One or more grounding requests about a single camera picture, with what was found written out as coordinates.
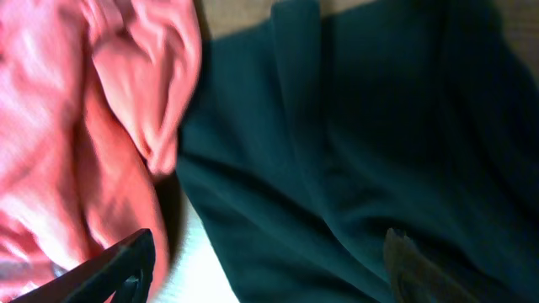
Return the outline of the red printed t-shirt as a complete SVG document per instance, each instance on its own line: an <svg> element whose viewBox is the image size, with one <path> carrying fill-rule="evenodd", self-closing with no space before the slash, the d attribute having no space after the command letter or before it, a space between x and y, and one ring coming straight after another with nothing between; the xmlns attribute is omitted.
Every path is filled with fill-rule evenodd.
<svg viewBox="0 0 539 303"><path fill-rule="evenodd" d="M189 0L2 1L2 301L142 228L160 290L169 247L154 184L175 168L200 65Z"/></svg>

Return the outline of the black garment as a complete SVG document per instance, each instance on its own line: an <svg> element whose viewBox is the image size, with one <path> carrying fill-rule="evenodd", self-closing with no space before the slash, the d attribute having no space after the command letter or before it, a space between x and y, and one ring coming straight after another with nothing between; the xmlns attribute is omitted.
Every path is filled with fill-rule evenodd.
<svg viewBox="0 0 539 303"><path fill-rule="evenodd" d="M538 299L538 87L490 1L277 3L208 41L177 174L241 302L393 302L387 230Z"/></svg>

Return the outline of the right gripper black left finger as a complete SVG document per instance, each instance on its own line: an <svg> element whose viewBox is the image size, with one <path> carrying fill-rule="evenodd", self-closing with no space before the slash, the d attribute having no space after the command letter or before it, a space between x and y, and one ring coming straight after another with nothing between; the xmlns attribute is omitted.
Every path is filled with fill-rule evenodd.
<svg viewBox="0 0 539 303"><path fill-rule="evenodd" d="M146 303L156 253L141 229L13 303Z"/></svg>

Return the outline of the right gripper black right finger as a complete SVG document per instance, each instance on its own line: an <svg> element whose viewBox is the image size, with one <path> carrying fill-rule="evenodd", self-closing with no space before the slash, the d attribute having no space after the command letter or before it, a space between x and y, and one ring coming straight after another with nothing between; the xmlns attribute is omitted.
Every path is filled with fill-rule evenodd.
<svg viewBox="0 0 539 303"><path fill-rule="evenodd" d="M479 303L404 233L387 230L383 246L391 289L398 303Z"/></svg>

